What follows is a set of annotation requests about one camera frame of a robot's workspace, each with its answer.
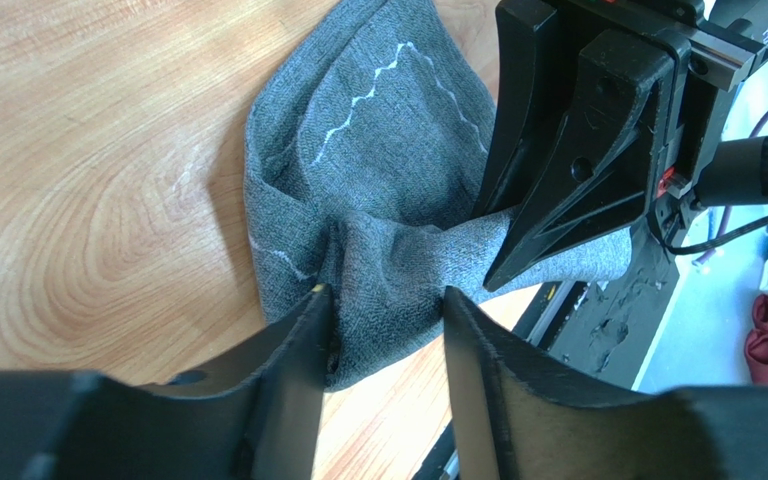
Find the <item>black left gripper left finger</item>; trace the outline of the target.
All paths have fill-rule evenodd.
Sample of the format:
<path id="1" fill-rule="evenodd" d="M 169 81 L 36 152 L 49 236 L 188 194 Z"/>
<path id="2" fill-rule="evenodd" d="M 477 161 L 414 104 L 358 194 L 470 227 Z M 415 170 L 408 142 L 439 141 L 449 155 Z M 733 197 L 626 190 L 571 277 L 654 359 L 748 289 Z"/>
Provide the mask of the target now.
<path id="1" fill-rule="evenodd" d="M 0 371 L 0 479 L 308 479 L 331 289 L 165 384 Z"/>

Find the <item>grey cloth napkin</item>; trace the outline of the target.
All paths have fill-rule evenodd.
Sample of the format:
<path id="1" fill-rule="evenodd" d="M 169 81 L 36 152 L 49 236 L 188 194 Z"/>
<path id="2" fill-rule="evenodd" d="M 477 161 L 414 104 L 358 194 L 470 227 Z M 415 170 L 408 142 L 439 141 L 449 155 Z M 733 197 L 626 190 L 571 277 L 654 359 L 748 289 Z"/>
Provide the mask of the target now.
<path id="1" fill-rule="evenodd" d="M 326 370 L 340 391 L 442 331 L 512 221 L 472 218 L 495 119 L 429 1 L 343 1 L 276 71 L 246 123 L 244 205 L 264 317 L 334 295 Z"/>

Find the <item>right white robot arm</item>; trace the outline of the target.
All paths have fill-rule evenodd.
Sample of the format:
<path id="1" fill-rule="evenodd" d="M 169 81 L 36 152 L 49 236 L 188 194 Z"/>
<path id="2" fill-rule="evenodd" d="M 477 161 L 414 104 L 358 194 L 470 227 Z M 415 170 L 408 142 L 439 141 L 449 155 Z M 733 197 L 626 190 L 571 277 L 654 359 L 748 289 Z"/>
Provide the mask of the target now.
<path id="1" fill-rule="evenodd" d="M 513 220 L 483 285 L 630 226 L 670 256 L 704 207 L 768 204 L 768 134 L 725 141 L 768 62 L 768 1 L 503 1 L 500 84 L 473 213 Z M 768 111 L 764 115 L 768 121 Z"/>

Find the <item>red cloth pile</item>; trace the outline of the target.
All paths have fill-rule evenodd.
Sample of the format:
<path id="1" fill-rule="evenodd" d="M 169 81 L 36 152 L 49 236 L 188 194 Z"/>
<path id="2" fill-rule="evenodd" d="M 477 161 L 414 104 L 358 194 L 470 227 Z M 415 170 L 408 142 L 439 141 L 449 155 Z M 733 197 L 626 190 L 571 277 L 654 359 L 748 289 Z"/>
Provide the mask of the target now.
<path id="1" fill-rule="evenodd" d="M 768 386 L 768 296 L 758 295 L 751 307 L 752 329 L 744 344 L 744 357 L 754 385 Z"/>

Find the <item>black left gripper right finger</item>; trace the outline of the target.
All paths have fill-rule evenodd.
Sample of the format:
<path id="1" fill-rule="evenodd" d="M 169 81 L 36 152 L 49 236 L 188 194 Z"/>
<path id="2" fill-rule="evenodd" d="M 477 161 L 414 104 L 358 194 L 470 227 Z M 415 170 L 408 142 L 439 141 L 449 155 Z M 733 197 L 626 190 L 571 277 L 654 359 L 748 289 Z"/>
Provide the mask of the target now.
<path id="1" fill-rule="evenodd" d="M 443 324 L 463 479 L 768 479 L 768 387 L 624 389 L 518 338 L 455 287 Z"/>

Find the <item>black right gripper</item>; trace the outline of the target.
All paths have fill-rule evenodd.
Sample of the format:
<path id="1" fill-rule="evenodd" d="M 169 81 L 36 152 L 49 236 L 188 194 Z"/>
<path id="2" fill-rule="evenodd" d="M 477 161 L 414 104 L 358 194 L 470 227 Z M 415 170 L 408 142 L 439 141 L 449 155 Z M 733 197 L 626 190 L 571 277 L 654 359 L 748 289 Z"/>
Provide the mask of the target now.
<path id="1" fill-rule="evenodd" d="M 483 285 L 648 217 L 691 213 L 734 94 L 768 59 L 691 3 L 503 1 L 499 89 L 471 216 L 512 221 Z"/>

